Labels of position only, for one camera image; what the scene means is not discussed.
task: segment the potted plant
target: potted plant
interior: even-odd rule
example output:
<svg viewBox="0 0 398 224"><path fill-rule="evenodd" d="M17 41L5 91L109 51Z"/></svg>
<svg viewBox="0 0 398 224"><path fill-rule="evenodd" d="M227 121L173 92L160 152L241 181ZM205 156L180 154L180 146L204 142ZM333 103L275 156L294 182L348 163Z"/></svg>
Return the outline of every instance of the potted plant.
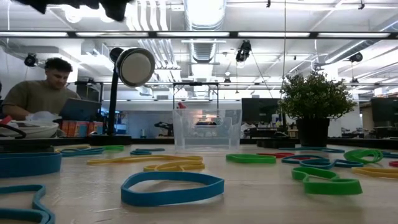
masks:
<svg viewBox="0 0 398 224"><path fill-rule="evenodd" d="M287 77L280 92L279 109L296 119L302 146L325 147L330 119L353 111L356 105L342 82L328 81L327 74Z"/></svg>

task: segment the transparent plastic bin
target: transparent plastic bin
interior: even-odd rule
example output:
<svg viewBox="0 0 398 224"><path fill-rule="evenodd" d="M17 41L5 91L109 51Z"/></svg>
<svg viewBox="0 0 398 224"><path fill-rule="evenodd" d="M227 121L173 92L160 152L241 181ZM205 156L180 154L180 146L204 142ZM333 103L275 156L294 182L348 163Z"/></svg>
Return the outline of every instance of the transparent plastic bin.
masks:
<svg viewBox="0 0 398 224"><path fill-rule="evenodd" d="M177 152L239 150L242 110L173 110Z"/></svg>

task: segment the green plant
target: green plant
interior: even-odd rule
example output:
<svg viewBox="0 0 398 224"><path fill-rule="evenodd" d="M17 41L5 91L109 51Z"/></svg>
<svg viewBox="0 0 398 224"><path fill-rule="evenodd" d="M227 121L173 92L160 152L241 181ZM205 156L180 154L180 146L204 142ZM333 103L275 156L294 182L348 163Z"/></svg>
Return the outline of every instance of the green plant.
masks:
<svg viewBox="0 0 398 224"><path fill-rule="evenodd" d="M327 74L312 72L308 77L287 77L280 89L285 96L279 109L293 119L339 118L353 111L347 87L342 82L328 81Z"/></svg>

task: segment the olive t-shirt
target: olive t-shirt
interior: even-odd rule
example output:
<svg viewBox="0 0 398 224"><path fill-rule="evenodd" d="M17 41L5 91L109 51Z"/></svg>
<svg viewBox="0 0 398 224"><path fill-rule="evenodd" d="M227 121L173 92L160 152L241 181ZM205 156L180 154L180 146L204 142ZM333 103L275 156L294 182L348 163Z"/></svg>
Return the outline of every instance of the olive t-shirt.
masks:
<svg viewBox="0 0 398 224"><path fill-rule="evenodd" d="M59 114L68 98L80 99L74 91L66 87L61 90L51 88L45 80L23 81L12 87L2 106L19 106L30 113L48 111Z"/></svg>

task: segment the workbench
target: workbench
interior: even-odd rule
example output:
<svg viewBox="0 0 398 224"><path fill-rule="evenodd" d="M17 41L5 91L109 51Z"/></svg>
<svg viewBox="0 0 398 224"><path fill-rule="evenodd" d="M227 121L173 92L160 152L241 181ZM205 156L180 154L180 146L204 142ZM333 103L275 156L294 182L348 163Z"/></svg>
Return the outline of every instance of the workbench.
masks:
<svg viewBox="0 0 398 224"><path fill-rule="evenodd" d="M348 168L332 168L341 178L359 179L363 194L354 196L306 195L303 184L293 180L295 164L237 164L227 162L225 154L194 154L203 156L206 169L198 172L221 177L225 192L209 200L163 207L133 207L123 204L121 184L132 174L151 164L105 164L89 166L88 159L128 156L135 148L159 148L174 155L174 145L133 145L124 152L95 156L64 157L59 173L34 177L0 179L0 186L44 184L47 194L41 202L56 215L57 224L265 224L265 223L383 223L398 221L398 180L354 174ZM330 146L335 149L354 147ZM279 152L276 149L241 146L244 153ZM330 159L343 159L342 154L311 152ZM380 164L385 168L389 161ZM196 187L198 184L172 181L148 181L134 186L134 190L161 191ZM0 207L30 208L31 193L0 195ZM1 220L1 223L29 223Z"/></svg>

